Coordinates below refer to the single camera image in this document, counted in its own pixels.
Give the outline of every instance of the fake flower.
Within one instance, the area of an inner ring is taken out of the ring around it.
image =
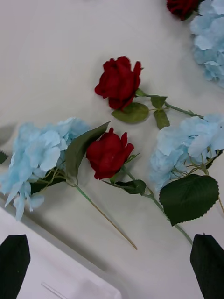
[[[127,144],[127,133],[121,137],[110,128],[100,140],[93,142],[86,151],[86,157],[91,167],[95,170],[95,178],[111,178],[124,165],[133,151],[134,146]]]
[[[109,98],[112,109],[124,109],[130,104],[140,84],[141,64],[136,62],[131,70],[130,60],[126,56],[117,60],[111,58],[104,63],[104,73],[95,88],[96,94]]]
[[[224,117],[209,114],[185,119],[178,128],[163,128],[157,136],[157,145],[150,159],[150,181],[159,191],[171,179],[188,172],[186,166],[206,163],[224,149]]]
[[[206,0],[199,6],[199,16],[191,22],[194,57],[204,66],[208,81],[215,80],[224,87],[224,1]]]
[[[15,199],[16,219],[20,220],[23,215],[25,200],[29,202],[31,211],[44,200],[43,196],[31,196],[30,182],[44,178],[47,171],[56,167],[71,140],[88,130],[89,127],[78,118],[69,118],[56,126],[47,125],[42,129],[31,123],[19,128],[9,169],[0,175],[0,191],[9,193],[6,205]]]
[[[167,0],[168,10],[184,21],[197,9],[200,0]]]

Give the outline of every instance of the blue hydrangea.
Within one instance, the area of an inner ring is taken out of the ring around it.
[[[205,78],[224,87],[224,1],[205,0],[199,6],[199,16],[191,22],[194,57],[205,67]]]
[[[43,128],[36,128],[32,123],[19,128],[9,169],[0,175],[0,191],[9,193],[6,206],[14,199],[16,219],[20,220],[23,215],[25,200],[29,203],[30,211],[44,201],[42,195],[31,196],[30,181],[43,178],[47,171],[61,165],[71,141],[89,129],[79,118],[69,118]]]
[[[191,117],[179,127],[165,127],[157,136],[157,145],[150,158],[149,179],[159,191],[171,179],[188,172],[188,165],[205,163],[224,149],[224,116],[209,114],[201,119]]]

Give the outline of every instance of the red rose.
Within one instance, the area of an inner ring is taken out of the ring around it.
[[[126,56],[113,58],[104,63],[104,73],[95,88],[95,92],[104,99],[109,98],[113,109],[124,109],[133,101],[140,84],[141,63],[136,62],[131,70],[130,60]]]
[[[167,0],[168,10],[182,21],[189,18],[198,8],[200,0]]]
[[[127,144],[127,133],[121,137],[114,134],[113,128],[104,133],[100,140],[94,141],[87,148],[86,157],[95,170],[95,178],[111,178],[124,165],[134,146]]]

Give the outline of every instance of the white table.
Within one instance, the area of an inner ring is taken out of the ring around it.
[[[140,159],[135,176],[147,179],[158,132],[153,116],[125,125],[94,93],[102,64],[127,55],[142,62],[141,87],[168,95],[176,106],[199,114],[224,111],[224,90],[205,81],[191,53],[187,22],[173,19],[165,0],[0,0],[0,127],[25,121],[42,126],[79,116],[92,126],[112,120],[128,132]],[[172,124],[184,115],[169,112]],[[13,138],[4,147],[12,148]],[[224,156],[211,168],[224,200]],[[96,181],[84,160],[80,182],[136,243],[135,251],[76,190],[59,184],[31,218],[114,274],[130,299],[202,299],[189,262],[190,245],[153,202]],[[193,238],[212,234],[224,247],[224,217],[216,204],[203,218],[184,223]]]

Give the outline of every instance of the black object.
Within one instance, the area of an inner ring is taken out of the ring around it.
[[[190,262],[205,299],[224,299],[224,251],[211,235],[196,235]]]
[[[10,235],[0,245],[0,299],[16,299],[30,263],[26,235]]]

